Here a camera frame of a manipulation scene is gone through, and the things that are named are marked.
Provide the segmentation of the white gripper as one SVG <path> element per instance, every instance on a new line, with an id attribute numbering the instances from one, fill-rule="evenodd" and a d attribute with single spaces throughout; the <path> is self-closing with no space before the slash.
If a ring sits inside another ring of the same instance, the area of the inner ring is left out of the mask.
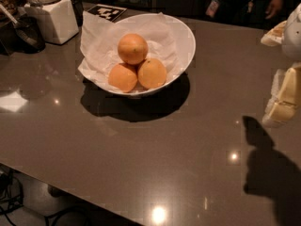
<path id="1" fill-rule="evenodd" d="M 296 61 L 301 60 L 301 4 L 283 21 L 261 38 L 266 46 L 282 45 L 283 53 Z M 301 63 L 294 63 L 287 71 L 278 69 L 274 75 L 271 98 L 264 110 L 262 123 L 280 127 L 293 118 L 301 107 Z"/>

